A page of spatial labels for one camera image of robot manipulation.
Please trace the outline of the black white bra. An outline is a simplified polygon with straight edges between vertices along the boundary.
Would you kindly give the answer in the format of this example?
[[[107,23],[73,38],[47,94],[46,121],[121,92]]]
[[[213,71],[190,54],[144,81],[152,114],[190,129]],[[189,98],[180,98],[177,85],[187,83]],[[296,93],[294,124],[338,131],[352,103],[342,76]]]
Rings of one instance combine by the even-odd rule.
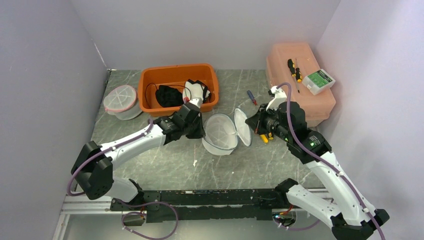
[[[153,97],[162,108],[179,107],[192,99],[200,99],[205,103],[211,96],[211,91],[207,85],[200,80],[188,79],[183,85],[157,85],[148,83],[144,97],[146,104],[150,107],[147,93],[153,91]]]

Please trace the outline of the white mesh blue-zip laundry bag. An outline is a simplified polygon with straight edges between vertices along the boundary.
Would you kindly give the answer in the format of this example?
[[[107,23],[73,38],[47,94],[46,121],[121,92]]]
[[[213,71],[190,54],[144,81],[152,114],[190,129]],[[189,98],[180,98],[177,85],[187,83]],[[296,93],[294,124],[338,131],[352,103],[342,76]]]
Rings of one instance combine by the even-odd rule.
[[[250,127],[245,123],[247,115],[240,108],[235,108],[233,118],[224,113],[210,116],[203,125],[202,138],[204,148],[212,155],[230,155],[242,142],[246,147],[252,144]]]

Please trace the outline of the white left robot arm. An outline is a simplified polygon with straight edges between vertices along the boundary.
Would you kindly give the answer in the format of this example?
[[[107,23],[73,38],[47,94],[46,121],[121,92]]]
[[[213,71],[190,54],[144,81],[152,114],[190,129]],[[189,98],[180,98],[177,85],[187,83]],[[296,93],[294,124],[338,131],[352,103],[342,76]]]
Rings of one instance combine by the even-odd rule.
[[[201,104],[200,98],[191,99],[171,116],[150,119],[148,126],[121,139],[100,145],[94,141],[86,143],[72,167],[67,194],[79,196],[71,191],[76,181],[81,194],[90,200],[108,196],[123,201],[131,210],[139,209],[144,203],[143,190],[134,180],[115,176],[114,171],[136,156],[183,136],[201,139],[205,134]]]

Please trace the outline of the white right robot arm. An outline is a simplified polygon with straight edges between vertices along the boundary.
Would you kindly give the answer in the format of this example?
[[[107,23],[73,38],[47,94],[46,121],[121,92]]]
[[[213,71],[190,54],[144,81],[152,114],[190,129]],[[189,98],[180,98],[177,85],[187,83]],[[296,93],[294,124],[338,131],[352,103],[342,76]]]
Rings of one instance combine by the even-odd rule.
[[[367,240],[374,232],[385,238],[381,227],[390,219],[388,212],[375,208],[355,187],[327,140],[307,126],[305,111],[298,103],[283,102],[275,110],[262,104],[245,123],[259,135],[271,133],[282,139],[335,200],[324,200],[288,178],[275,188],[280,207],[294,205],[306,210],[327,225],[337,240]]]

